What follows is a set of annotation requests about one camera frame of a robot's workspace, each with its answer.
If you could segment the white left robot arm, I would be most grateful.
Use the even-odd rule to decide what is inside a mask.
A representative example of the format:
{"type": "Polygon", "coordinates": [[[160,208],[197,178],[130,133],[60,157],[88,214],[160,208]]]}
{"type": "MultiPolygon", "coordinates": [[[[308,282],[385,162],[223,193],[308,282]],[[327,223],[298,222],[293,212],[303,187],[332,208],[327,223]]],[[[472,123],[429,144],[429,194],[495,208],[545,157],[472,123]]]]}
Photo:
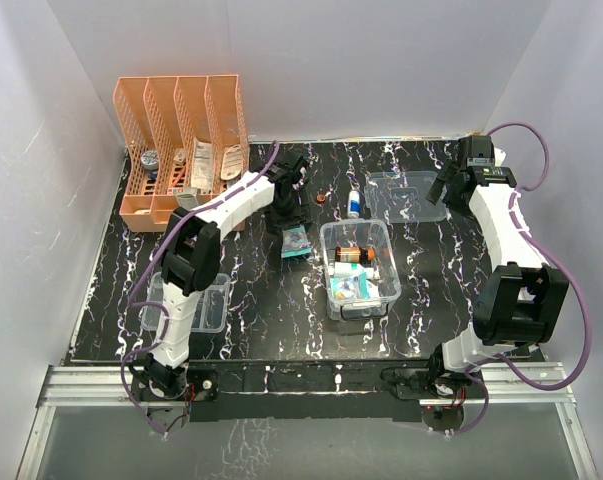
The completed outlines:
{"type": "Polygon", "coordinates": [[[310,223],[302,194],[309,161],[292,151],[273,150],[261,170],[248,171],[224,193],[193,210],[175,209],[158,260],[162,300],[155,339],[137,380],[175,399],[187,387],[185,364],[195,312],[221,267],[222,241],[257,211],[266,212],[274,235],[310,223]]]}

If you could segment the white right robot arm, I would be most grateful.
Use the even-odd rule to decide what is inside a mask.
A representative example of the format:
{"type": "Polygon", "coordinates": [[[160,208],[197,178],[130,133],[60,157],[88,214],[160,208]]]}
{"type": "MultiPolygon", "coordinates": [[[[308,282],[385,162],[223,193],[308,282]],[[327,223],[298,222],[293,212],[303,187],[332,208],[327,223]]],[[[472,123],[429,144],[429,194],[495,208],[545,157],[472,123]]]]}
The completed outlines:
{"type": "Polygon", "coordinates": [[[426,196],[478,222],[492,268],[468,326],[428,360],[427,385],[438,396],[452,395],[484,360],[547,342],[556,326],[569,281],[529,243],[518,194],[512,170],[497,163],[492,139],[469,135],[426,196]]]}

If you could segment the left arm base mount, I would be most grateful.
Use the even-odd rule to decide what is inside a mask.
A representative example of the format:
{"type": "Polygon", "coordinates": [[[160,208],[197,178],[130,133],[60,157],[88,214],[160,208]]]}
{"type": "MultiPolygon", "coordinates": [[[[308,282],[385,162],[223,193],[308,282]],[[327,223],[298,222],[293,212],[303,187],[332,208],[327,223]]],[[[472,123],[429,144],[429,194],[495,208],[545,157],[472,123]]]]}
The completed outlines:
{"type": "Polygon", "coordinates": [[[126,365],[124,374],[132,377],[132,399],[141,403],[180,403],[190,422],[219,396],[219,374],[207,368],[169,367],[148,357],[126,365]]]}

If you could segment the white blue mask packet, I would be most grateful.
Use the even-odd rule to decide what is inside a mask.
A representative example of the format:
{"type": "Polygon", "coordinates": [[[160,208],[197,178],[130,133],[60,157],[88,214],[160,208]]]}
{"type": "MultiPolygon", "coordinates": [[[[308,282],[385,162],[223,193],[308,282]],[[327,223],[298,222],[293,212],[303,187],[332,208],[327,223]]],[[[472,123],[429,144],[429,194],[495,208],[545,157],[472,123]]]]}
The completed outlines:
{"type": "Polygon", "coordinates": [[[349,305],[378,299],[379,289],[363,277],[334,278],[330,280],[330,294],[336,304],[349,305]]]}

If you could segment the clear plastic box lid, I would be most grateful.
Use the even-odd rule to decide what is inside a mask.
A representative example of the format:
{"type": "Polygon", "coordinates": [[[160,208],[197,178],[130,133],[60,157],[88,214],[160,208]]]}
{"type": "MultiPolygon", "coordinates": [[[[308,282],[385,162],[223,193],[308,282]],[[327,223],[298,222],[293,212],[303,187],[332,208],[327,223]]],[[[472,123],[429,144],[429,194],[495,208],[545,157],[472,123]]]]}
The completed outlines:
{"type": "Polygon", "coordinates": [[[364,199],[371,218],[387,224],[445,220],[445,205],[434,205],[426,199],[436,177],[432,171],[368,173],[364,199]]]}

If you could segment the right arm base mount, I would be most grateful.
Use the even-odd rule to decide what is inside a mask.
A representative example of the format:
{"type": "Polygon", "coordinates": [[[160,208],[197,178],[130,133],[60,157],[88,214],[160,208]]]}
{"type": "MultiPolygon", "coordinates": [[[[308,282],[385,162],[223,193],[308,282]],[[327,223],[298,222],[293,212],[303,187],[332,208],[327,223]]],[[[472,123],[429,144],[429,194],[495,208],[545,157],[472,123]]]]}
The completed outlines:
{"type": "Polygon", "coordinates": [[[439,360],[428,361],[422,368],[385,368],[380,379],[398,400],[415,400],[421,406],[422,421],[438,430],[459,428],[465,420],[465,403],[480,393],[463,373],[446,370],[439,360]]]}

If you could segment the white green medicine bottle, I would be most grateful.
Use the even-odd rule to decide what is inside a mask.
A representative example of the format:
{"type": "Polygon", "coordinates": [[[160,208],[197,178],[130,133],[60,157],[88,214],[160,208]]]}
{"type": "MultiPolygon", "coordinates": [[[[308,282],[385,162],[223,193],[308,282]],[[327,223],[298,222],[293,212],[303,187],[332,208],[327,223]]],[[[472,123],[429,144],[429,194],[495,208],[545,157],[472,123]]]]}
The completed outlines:
{"type": "Polygon", "coordinates": [[[328,274],[331,278],[348,278],[362,274],[367,278],[374,278],[375,269],[358,263],[335,262],[328,266],[328,274]]]}

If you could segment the brown medicine bottle orange cap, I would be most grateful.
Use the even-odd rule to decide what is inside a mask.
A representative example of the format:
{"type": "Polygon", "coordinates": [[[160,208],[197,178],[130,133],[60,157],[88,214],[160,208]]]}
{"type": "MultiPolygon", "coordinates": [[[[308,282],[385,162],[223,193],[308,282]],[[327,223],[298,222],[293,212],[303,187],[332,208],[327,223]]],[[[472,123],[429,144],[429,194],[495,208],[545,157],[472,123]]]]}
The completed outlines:
{"type": "Polygon", "coordinates": [[[376,258],[376,251],[372,247],[337,247],[335,261],[361,265],[371,265],[376,258]]]}

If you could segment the teal bandage packet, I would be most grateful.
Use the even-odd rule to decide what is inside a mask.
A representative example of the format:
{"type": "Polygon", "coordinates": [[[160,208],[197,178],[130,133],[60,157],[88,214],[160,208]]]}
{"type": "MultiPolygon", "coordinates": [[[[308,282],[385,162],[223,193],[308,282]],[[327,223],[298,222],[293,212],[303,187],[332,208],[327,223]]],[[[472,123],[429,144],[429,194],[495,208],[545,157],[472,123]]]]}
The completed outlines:
{"type": "Polygon", "coordinates": [[[282,259],[304,256],[311,251],[312,247],[303,225],[282,232],[282,259]]]}
{"type": "Polygon", "coordinates": [[[336,300],[368,299],[370,297],[365,274],[348,278],[332,278],[330,291],[336,300]]]}

